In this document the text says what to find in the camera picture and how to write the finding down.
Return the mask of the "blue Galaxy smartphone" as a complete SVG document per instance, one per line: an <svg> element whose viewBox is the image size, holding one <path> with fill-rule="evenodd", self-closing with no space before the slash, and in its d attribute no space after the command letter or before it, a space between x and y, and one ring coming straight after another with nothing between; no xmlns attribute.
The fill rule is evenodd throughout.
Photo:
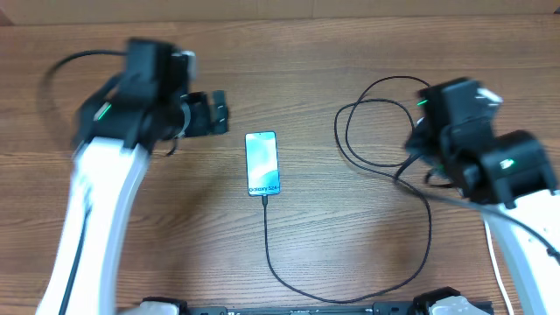
<svg viewBox="0 0 560 315"><path fill-rule="evenodd" d="M281 192L275 131L245 135L248 194L276 195Z"/></svg>

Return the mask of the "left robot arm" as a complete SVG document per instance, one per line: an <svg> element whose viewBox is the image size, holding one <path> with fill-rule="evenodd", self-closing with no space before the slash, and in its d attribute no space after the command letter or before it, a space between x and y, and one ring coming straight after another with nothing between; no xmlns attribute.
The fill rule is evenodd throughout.
<svg viewBox="0 0 560 315"><path fill-rule="evenodd" d="M132 38L77 112L66 218L40 314L114 314L130 211L160 142L228 131L223 91L193 92L196 55Z"/></svg>

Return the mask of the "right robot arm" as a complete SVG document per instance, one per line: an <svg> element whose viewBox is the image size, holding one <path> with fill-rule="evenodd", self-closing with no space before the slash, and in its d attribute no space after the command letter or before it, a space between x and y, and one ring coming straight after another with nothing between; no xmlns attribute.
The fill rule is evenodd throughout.
<svg viewBox="0 0 560 315"><path fill-rule="evenodd" d="M479 81L459 78L419 91L423 117L405 149L451 181L455 203L482 214L499 243L527 314L559 312L559 177L535 136L498 136L503 103Z"/></svg>

